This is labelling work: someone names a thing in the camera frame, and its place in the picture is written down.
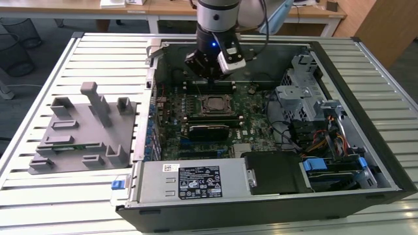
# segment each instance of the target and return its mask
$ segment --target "wooden desk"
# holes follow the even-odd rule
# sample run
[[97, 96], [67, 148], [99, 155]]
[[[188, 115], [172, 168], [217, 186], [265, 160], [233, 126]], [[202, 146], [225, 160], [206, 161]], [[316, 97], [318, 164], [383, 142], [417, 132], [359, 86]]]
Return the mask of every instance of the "wooden desk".
[[[0, 17], [53, 19], [148, 20], [150, 32], [160, 33], [160, 20], [196, 21], [197, 11], [185, 0], [148, 0], [145, 5], [101, 9], [101, 0], [0, 0]], [[323, 36], [333, 36], [347, 14], [316, 7], [293, 9], [286, 23], [325, 24]]]
[[101, 0], [0, 0], [0, 17], [148, 20], [150, 4], [101, 9]]
[[[178, 20], [178, 21], [196, 21], [197, 10], [190, 6], [189, 0], [152, 0], [149, 8], [149, 21], [153, 21], [152, 33], [158, 29], [160, 20]], [[347, 18], [347, 13], [332, 12], [320, 9], [314, 6], [300, 7], [300, 9], [292, 9], [286, 23], [304, 23], [304, 24], [327, 24], [323, 35], [324, 37], [332, 37], [339, 27], [340, 21]]]

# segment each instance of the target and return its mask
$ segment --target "blue plastic clip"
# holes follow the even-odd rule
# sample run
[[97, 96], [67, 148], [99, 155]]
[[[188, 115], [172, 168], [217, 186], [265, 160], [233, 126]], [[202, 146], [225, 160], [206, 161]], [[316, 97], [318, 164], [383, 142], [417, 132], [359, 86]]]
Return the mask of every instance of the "blue plastic clip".
[[304, 168], [306, 171], [327, 170], [328, 164], [323, 158], [310, 158], [304, 162]]
[[113, 190], [125, 189], [125, 180], [116, 180], [111, 186]]
[[367, 168], [368, 167], [368, 162], [367, 162], [367, 159], [364, 157], [360, 157], [359, 158], [359, 162], [361, 164], [361, 167]]

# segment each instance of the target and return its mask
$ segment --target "warning label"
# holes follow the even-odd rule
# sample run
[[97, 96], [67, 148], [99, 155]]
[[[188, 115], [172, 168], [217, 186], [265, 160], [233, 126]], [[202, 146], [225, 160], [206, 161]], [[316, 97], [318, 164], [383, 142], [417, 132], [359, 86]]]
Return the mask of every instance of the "warning label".
[[220, 166], [180, 168], [180, 198], [222, 197]]

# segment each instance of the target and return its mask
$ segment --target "mesh wastebasket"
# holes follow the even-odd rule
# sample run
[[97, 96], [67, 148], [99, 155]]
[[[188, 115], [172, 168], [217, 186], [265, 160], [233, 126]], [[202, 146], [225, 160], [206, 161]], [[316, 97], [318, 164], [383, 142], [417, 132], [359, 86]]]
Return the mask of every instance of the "mesh wastebasket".
[[42, 39], [31, 19], [0, 18], [0, 24], [9, 33], [17, 34], [25, 48], [34, 48], [42, 44]]
[[17, 34], [0, 34], [0, 68], [10, 76], [19, 77], [35, 69], [27, 50], [19, 44]]

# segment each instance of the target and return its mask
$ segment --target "metal slatted table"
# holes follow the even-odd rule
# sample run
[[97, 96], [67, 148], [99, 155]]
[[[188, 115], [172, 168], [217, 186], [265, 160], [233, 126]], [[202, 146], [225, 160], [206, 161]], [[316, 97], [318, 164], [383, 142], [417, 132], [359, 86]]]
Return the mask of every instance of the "metal slatted table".
[[[193, 35], [98, 34], [73, 38], [45, 88], [0, 160], [0, 235], [138, 235], [116, 213], [110, 184], [132, 169], [46, 175], [27, 172], [45, 135], [58, 96], [87, 102], [81, 84], [95, 81], [109, 102], [121, 96], [142, 102], [149, 75], [148, 46], [153, 38], [192, 39]], [[244, 40], [260, 36], [244, 36]], [[412, 179], [418, 182], [418, 107], [363, 43], [351, 39], [274, 37], [321, 42]], [[333, 93], [333, 85], [327, 85]], [[221, 228], [170, 234], [418, 234], [418, 194], [391, 205], [373, 206], [344, 219]]]

